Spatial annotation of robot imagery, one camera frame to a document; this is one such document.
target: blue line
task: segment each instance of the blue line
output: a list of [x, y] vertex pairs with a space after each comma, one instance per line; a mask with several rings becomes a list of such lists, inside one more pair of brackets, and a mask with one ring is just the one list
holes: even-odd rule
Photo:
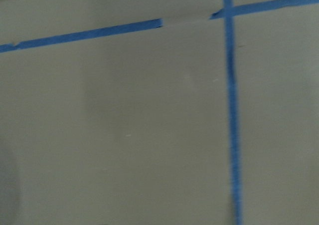
[[51, 44], [67, 43], [67, 42], [83, 40], [83, 39], [92, 39], [92, 38], [110, 36], [115, 34], [123, 34], [123, 33], [129, 33], [129, 32], [140, 31], [140, 30], [154, 29], [154, 28], [162, 27], [162, 25], [163, 25], [162, 19], [152, 19], [152, 20], [147, 20], [142, 22], [87, 30], [87, 31], [76, 32], [71, 34], [62, 34], [62, 35], [56, 35], [56, 36], [46, 37], [41, 39], [26, 40], [26, 41], [20, 42], [17, 45], [13, 45], [13, 44], [0, 45], [0, 53], [12, 51], [12, 50], [46, 46]]
[[[251, 14], [262, 11], [280, 9], [288, 6], [302, 6], [308, 4], [319, 3], [319, 0], [270, 0], [265, 2], [244, 4], [233, 8], [232, 15]], [[221, 9], [218, 12], [211, 15], [210, 19], [218, 19], [225, 17], [225, 9]]]
[[235, 210], [236, 225], [242, 225], [240, 140], [238, 125], [237, 81], [234, 60], [234, 19], [232, 10], [233, 1], [224, 0], [232, 199]]

